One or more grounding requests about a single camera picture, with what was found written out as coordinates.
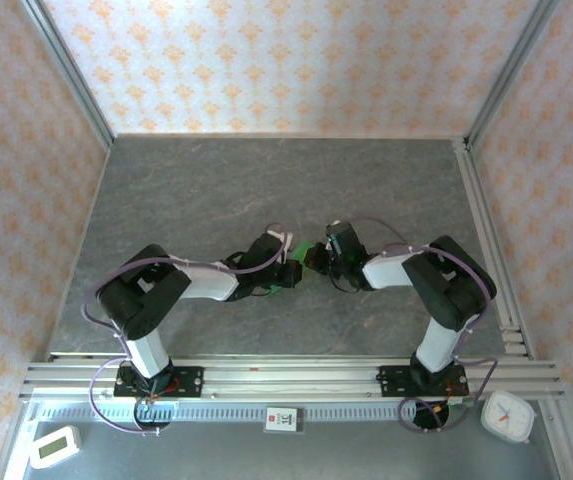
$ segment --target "green object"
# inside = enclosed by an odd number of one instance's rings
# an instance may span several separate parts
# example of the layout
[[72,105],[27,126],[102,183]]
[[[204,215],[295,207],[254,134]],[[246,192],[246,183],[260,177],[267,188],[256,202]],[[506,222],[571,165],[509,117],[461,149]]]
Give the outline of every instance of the green object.
[[[292,260],[296,260],[299,263],[302,264],[302,273],[304,273],[306,270],[310,270],[310,268],[308,268],[305,264],[304,264],[304,259],[306,258],[306,252],[308,251],[309,248],[314,247],[315,245],[313,245],[310,242],[307,241],[303,241],[302,243],[300,243],[297,248],[293,251],[293,255],[290,257]],[[265,295],[266,297],[270,297],[271,295],[274,295],[275,293],[279,292],[282,289],[282,287],[278,287],[277,285],[273,285],[270,287],[270,290],[268,291],[268,293]]]
[[304,266],[304,272],[306,270],[310,270],[310,268],[308,268],[305,264],[304,264],[304,259],[306,258],[306,252],[311,249],[312,247],[314,247],[315,245],[313,245],[310,242],[307,241],[303,241],[302,243],[299,244],[299,246],[293,251],[293,256],[291,257],[293,260],[297,260],[299,263],[301,263]]

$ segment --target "gray tabletop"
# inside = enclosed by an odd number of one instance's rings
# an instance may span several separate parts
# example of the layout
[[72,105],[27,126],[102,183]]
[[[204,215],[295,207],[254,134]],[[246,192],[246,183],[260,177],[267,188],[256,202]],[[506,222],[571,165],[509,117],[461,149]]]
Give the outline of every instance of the gray tabletop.
[[[51,351],[119,350],[81,318],[80,300],[150,243],[215,261],[246,250],[272,221],[294,232],[297,245],[323,240],[327,223],[356,214],[388,221],[415,244],[450,235],[483,263],[449,141],[118,138]],[[396,240],[377,224],[355,227],[369,252]],[[160,329],[174,355],[408,356],[428,320],[410,287],[342,293],[307,272],[296,289],[267,298],[180,301]],[[503,351],[493,311],[462,353]]]

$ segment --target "floral wallpaper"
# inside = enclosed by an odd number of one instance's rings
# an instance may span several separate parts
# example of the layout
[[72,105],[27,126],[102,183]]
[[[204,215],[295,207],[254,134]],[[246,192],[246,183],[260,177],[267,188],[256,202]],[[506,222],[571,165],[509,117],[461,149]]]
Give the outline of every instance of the floral wallpaper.
[[573,386],[573,0],[520,75],[475,156],[537,353]]
[[104,151],[21,3],[0,0],[0,446],[59,308]]
[[116,133],[467,133],[536,0],[46,0]]

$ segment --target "analog clock face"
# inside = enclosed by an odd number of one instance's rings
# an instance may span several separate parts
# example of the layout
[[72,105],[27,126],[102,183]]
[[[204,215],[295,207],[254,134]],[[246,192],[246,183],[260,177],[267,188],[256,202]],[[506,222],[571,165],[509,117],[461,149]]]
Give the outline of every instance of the analog clock face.
[[495,392],[484,409],[484,420],[489,430],[515,442],[523,442],[533,427],[532,407],[515,395]]

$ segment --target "white clock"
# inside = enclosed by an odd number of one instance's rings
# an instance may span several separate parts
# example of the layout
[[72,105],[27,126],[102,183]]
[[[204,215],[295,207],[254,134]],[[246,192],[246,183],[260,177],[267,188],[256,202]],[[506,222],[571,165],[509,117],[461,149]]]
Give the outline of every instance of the white clock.
[[482,425],[490,433],[511,443],[528,441],[535,421],[533,407],[512,393],[493,392],[482,409]]

